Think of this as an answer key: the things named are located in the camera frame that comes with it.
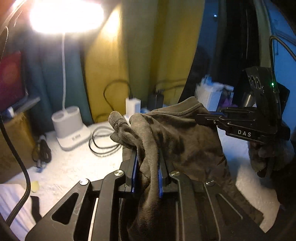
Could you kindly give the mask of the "gloved right hand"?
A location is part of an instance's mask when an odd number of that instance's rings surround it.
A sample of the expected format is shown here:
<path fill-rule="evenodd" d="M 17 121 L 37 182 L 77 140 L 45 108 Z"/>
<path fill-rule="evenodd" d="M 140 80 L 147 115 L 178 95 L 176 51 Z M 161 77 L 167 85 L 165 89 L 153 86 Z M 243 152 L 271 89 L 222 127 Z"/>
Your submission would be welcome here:
<path fill-rule="evenodd" d="M 269 144 L 248 142 L 248 154 L 252 169 L 260 178 L 265 178 L 290 164 L 295 151 L 291 141 Z"/>

